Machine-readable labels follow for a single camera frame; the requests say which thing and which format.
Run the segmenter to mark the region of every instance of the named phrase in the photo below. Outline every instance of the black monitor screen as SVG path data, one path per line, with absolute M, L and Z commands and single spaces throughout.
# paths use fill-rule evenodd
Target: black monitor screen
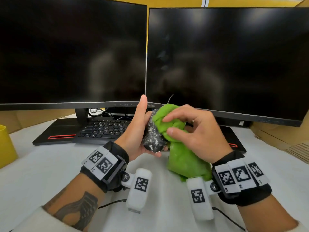
M 146 94 L 155 103 L 303 120 L 308 8 L 150 9 Z
M 138 101 L 147 6 L 0 0 L 0 104 Z

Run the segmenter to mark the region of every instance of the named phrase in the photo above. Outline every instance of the black keyboard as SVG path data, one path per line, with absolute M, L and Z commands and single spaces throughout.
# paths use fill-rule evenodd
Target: black keyboard
M 131 121 L 93 118 L 74 137 L 74 143 L 105 144 L 120 137 Z

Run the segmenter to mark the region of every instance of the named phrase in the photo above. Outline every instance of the green cloth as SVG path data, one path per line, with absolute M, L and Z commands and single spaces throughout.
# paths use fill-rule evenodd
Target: green cloth
M 167 123 L 162 122 L 162 119 L 177 107 L 179 106 L 166 104 L 152 117 L 152 121 L 156 125 L 158 131 L 170 142 L 168 170 L 179 174 L 182 181 L 185 181 L 187 178 L 200 176 L 202 176 L 205 181 L 209 181 L 211 180 L 210 164 L 201 160 L 182 142 L 175 140 L 166 133 L 169 127 L 176 127 L 181 130 L 185 127 L 186 123 L 181 122 L 179 119 L 174 119 Z

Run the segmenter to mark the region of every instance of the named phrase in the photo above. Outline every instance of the tattoo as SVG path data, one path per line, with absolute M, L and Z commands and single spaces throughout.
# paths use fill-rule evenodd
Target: tattoo
M 77 230 L 84 230 L 90 223 L 97 208 L 98 199 L 85 191 L 80 200 L 63 206 L 54 214 L 54 217 L 62 221 L 66 215 L 79 212 L 80 218 L 72 227 Z
M 63 195 L 66 188 L 64 187 L 58 194 L 56 194 L 51 200 L 49 200 L 44 206 L 43 209 L 47 211 L 59 198 Z

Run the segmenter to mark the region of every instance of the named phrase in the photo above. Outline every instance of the white sleeve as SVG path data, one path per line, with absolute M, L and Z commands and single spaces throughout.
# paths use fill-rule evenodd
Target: white sleeve
M 298 222 L 298 226 L 293 230 L 289 230 L 288 232 L 308 232 L 308 231 L 309 230 L 307 230 L 302 223 Z
M 12 232 L 80 232 L 49 215 L 42 207 L 23 220 Z

